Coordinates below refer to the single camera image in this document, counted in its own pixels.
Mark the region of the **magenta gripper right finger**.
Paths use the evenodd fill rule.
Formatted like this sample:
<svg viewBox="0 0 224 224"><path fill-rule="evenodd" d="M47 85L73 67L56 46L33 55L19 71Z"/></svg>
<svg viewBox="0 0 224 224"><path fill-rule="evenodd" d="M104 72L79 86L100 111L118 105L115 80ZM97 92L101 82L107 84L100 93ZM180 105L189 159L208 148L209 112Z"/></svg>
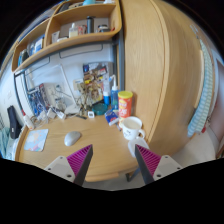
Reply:
<svg viewBox="0 0 224 224"><path fill-rule="evenodd" d="M135 145L135 156L145 184L150 184L182 169L182 166L169 155L159 156L139 145Z"/></svg>

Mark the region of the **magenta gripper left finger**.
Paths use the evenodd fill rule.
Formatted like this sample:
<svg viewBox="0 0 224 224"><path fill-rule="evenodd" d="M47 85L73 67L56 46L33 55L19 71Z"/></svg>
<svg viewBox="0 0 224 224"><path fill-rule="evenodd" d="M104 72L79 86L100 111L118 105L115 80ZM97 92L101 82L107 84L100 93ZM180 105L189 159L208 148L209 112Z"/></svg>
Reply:
<svg viewBox="0 0 224 224"><path fill-rule="evenodd" d="M92 156L93 145L90 144L67 157L57 157L45 168L45 171L82 186Z"/></svg>

